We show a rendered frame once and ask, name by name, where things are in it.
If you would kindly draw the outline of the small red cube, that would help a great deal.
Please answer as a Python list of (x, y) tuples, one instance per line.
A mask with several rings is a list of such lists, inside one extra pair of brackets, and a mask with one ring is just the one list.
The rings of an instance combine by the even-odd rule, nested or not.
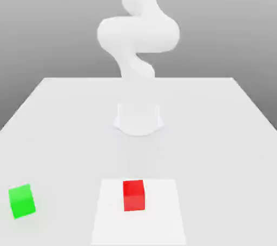
[(124, 211), (144, 210), (146, 196), (143, 180), (123, 181)]

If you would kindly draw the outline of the small green cube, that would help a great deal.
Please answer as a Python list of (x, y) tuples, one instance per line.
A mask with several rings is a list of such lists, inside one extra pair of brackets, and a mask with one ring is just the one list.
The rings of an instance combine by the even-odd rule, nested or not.
[(30, 184), (9, 189), (9, 202), (14, 219), (36, 212)]

